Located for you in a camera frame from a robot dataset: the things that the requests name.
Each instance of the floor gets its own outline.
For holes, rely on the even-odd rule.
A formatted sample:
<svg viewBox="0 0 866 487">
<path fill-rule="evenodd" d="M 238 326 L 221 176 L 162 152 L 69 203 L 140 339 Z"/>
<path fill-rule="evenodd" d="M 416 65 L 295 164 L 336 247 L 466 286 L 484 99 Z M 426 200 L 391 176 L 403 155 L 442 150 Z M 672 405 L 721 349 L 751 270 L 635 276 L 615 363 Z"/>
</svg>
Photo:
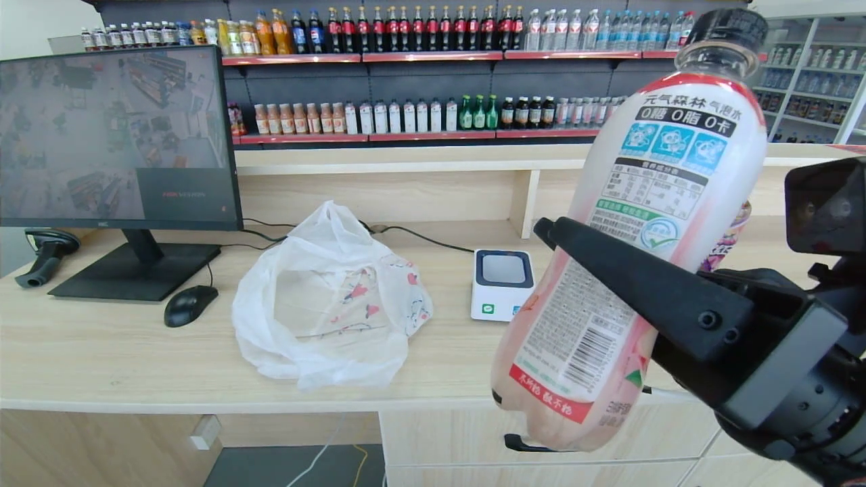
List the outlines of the floor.
<svg viewBox="0 0 866 487">
<path fill-rule="evenodd" d="M 382 445 L 359 445 L 368 452 L 358 482 L 355 476 L 364 453 L 351 445 L 329 446 L 312 470 L 292 487 L 379 487 L 385 474 Z M 286 487 L 303 472 L 321 446 L 223 448 L 204 487 Z"/>
</svg>

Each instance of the monitor screen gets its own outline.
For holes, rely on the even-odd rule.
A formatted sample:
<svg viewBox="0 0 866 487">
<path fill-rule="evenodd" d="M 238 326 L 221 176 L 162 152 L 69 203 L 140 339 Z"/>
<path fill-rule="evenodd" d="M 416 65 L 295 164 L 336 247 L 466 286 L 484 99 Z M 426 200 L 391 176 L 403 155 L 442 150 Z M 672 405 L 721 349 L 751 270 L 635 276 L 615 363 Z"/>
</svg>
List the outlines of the monitor screen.
<svg viewBox="0 0 866 487">
<path fill-rule="evenodd" d="M 213 46 L 0 62 L 0 225 L 238 230 Z"/>
</svg>

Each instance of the barcode scanner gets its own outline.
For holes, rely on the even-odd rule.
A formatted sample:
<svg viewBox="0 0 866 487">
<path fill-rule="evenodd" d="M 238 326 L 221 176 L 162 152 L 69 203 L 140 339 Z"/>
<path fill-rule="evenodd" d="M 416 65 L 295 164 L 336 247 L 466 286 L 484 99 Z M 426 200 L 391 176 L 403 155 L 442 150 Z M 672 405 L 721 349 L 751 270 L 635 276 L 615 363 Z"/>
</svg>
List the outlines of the barcode scanner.
<svg viewBox="0 0 866 487">
<path fill-rule="evenodd" d="M 22 288 L 38 288 L 51 280 L 60 261 L 81 247 L 81 240 L 75 235 L 61 230 L 28 228 L 24 236 L 36 252 L 36 262 L 30 272 L 15 278 Z"/>
</svg>

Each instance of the bottle neck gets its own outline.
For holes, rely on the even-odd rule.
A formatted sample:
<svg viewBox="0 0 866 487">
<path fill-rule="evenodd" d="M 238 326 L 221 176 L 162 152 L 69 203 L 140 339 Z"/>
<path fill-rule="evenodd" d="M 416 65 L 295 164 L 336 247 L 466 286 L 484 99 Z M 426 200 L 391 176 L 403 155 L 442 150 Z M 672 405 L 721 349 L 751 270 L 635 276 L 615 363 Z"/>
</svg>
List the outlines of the bottle neck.
<svg viewBox="0 0 866 487">
<path fill-rule="evenodd" d="M 743 82 L 758 68 L 758 56 L 727 42 L 699 42 L 681 51 L 675 63 L 685 73 L 718 75 Z"/>
</svg>

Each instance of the white wall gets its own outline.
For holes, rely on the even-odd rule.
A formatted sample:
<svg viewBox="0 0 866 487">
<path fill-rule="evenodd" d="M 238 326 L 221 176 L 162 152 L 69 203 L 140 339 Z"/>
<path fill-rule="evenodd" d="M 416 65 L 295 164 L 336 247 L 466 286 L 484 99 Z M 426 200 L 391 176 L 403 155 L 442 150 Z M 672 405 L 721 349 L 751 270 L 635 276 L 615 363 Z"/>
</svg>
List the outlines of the white wall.
<svg viewBox="0 0 866 487">
<path fill-rule="evenodd" d="M 96 25 L 102 25 L 100 15 L 79 0 L 0 0 L 0 59 L 50 55 L 49 37 Z M 22 229 L 0 228 L 0 276 L 33 258 Z"/>
</svg>

